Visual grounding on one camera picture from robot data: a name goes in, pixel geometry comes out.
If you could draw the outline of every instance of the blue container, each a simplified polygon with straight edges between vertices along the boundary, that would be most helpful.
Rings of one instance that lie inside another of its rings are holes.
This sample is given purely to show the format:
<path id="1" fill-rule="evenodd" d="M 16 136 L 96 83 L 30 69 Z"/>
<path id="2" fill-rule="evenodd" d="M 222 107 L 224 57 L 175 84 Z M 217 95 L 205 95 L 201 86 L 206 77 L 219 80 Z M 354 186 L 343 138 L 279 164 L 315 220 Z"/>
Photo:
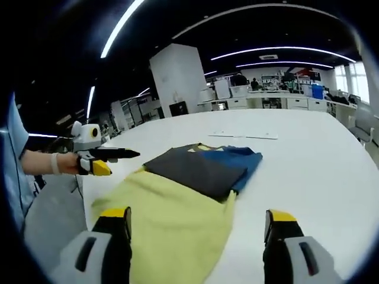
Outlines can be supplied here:
<path id="1" fill-rule="evenodd" d="M 323 86 L 312 85 L 312 97 L 314 97 L 315 99 L 324 99 L 323 91 Z"/>

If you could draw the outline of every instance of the white cabinet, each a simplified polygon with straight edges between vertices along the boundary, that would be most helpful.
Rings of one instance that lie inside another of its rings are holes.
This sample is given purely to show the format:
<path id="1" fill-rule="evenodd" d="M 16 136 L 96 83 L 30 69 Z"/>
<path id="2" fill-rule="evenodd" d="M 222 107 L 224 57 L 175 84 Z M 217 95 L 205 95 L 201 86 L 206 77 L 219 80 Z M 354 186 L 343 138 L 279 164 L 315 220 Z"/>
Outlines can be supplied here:
<path id="1" fill-rule="evenodd" d="M 310 111 L 327 112 L 326 101 L 321 101 L 321 100 L 318 100 L 318 99 L 309 99 L 308 100 L 308 109 Z"/>
<path id="2" fill-rule="evenodd" d="M 287 108 L 288 109 L 299 109 L 299 108 L 308 109 L 308 99 L 288 98 Z"/>
<path id="3" fill-rule="evenodd" d="M 247 99 L 231 99 L 227 102 L 229 109 L 245 109 L 248 108 Z"/>

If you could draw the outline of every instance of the window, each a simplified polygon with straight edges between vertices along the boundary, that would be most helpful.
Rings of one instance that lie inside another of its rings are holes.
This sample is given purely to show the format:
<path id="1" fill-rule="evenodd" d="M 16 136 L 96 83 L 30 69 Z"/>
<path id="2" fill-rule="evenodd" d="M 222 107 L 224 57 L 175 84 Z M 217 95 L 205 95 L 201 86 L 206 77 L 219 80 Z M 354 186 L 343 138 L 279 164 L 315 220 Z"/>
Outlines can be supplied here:
<path id="1" fill-rule="evenodd" d="M 351 72 L 353 94 L 360 96 L 362 101 L 369 103 L 370 96 L 368 94 L 368 84 L 363 62 L 351 63 L 349 67 Z"/>
<path id="2" fill-rule="evenodd" d="M 348 81 L 346 78 L 344 65 L 335 67 L 335 76 L 336 76 L 337 90 L 348 92 Z"/>

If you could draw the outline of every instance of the hand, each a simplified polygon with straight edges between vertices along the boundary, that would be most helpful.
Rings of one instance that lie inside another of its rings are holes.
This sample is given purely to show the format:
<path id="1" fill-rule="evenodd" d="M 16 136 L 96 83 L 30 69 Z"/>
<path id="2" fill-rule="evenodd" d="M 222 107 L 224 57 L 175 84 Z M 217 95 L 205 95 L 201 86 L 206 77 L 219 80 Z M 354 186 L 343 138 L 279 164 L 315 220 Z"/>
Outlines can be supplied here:
<path id="1" fill-rule="evenodd" d="M 68 173 L 70 175 L 79 174 L 77 154 L 71 152 L 58 154 L 57 162 L 60 173 Z"/>

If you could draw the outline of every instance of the human arm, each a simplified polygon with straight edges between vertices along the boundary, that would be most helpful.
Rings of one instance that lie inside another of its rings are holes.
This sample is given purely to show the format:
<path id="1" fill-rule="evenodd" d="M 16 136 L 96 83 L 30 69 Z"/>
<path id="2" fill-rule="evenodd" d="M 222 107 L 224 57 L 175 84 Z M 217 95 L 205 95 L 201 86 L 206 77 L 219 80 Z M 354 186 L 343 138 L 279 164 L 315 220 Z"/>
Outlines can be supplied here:
<path id="1" fill-rule="evenodd" d="M 21 164 L 24 173 L 27 175 L 51 175 L 52 154 L 40 153 L 26 150 L 21 156 Z M 57 155 L 57 164 L 60 173 L 71 175 L 78 174 L 78 155 L 74 153 L 65 153 Z"/>

